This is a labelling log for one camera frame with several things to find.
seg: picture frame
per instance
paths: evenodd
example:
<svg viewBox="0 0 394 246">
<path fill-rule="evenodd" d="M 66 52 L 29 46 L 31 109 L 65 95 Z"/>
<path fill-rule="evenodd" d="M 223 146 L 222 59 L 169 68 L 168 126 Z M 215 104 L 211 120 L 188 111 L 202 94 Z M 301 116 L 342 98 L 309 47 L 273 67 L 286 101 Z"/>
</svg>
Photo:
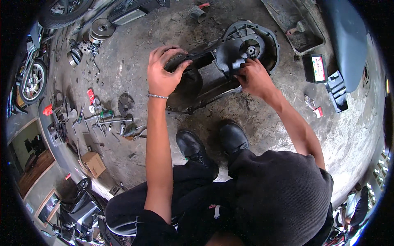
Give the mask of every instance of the picture frame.
<svg viewBox="0 0 394 246">
<path fill-rule="evenodd" d="M 59 193 L 53 188 L 37 209 L 34 217 L 44 228 L 48 225 L 47 221 L 50 221 L 59 209 L 60 200 L 61 197 Z"/>
</svg>

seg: person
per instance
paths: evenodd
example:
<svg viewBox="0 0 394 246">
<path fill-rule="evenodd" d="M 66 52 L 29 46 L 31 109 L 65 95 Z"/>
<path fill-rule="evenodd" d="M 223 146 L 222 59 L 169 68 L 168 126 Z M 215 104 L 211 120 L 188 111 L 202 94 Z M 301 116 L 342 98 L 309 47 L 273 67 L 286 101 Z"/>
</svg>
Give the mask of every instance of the person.
<svg viewBox="0 0 394 246">
<path fill-rule="evenodd" d="M 327 219 L 333 189 L 312 128 L 275 87 L 260 61 L 246 59 L 236 75 L 243 91 L 260 97 L 277 112 L 297 153 L 268 150 L 256 156 L 241 126 L 224 120 L 217 133 L 231 180 L 213 182 L 218 166 L 199 138 L 187 130 L 175 138 L 188 162 L 173 167 L 166 98 L 192 61 L 184 61 L 172 73 L 164 66 L 179 54 L 187 52 L 175 45 L 150 53 L 147 181 L 108 202 L 108 228 L 124 236 L 136 233 L 133 245 L 307 243 Z"/>
<path fill-rule="evenodd" d="M 358 189 L 357 193 L 348 196 L 350 202 L 342 208 L 345 210 L 344 223 L 339 222 L 338 215 L 336 217 L 337 224 L 347 229 L 349 231 L 349 235 L 354 235 L 359 230 L 360 224 L 364 221 L 367 215 L 369 203 L 368 192 L 368 187 L 364 186 L 362 189 Z"/>
</svg>

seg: black shoe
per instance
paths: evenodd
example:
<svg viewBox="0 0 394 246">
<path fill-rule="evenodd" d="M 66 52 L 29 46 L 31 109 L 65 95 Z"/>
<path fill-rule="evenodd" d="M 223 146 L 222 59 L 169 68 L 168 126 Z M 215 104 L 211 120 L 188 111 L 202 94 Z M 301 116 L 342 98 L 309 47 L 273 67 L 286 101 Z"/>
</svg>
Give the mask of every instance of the black shoe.
<svg viewBox="0 0 394 246">
<path fill-rule="evenodd" d="M 229 156 L 249 149 L 249 141 L 243 129 L 233 120 L 223 120 L 219 129 L 220 143 Z"/>
<path fill-rule="evenodd" d="M 208 157 L 203 143 L 196 135 L 190 131 L 182 130 L 177 133 L 175 139 L 184 157 L 209 168 L 214 178 L 217 177 L 219 167 L 214 160 Z"/>
</svg>

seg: motorcycle engine casing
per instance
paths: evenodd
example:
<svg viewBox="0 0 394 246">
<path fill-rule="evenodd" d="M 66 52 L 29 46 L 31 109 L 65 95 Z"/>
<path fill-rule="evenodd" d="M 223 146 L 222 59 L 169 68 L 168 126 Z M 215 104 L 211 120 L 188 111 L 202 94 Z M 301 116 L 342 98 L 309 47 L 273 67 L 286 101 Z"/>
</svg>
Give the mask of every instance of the motorcycle engine casing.
<svg viewBox="0 0 394 246">
<path fill-rule="evenodd" d="M 275 35 L 267 28 L 249 21 L 233 23 L 223 36 L 170 60 L 165 69 L 173 72 L 191 59 L 181 81 L 167 100 L 167 111 L 192 114 L 196 109 L 242 90 L 233 75 L 246 58 L 257 58 L 268 74 L 279 62 Z"/>
</svg>

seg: hand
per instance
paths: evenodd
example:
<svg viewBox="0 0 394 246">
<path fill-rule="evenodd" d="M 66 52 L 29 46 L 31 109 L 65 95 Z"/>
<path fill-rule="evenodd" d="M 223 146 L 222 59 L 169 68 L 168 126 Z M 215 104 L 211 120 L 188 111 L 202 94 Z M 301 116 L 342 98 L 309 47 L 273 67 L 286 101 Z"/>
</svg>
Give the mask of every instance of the hand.
<svg viewBox="0 0 394 246">
<path fill-rule="evenodd" d="M 272 83 L 267 70 L 256 58 L 245 59 L 238 70 L 239 75 L 234 75 L 242 85 L 242 89 L 252 95 L 266 99 L 277 90 Z"/>
<path fill-rule="evenodd" d="M 164 70 L 167 62 L 178 54 L 187 52 L 177 45 L 166 45 L 156 48 L 149 54 L 147 73 L 150 94 L 169 96 L 175 90 L 183 71 L 192 63 L 191 60 L 184 61 L 172 73 Z"/>
</svg>

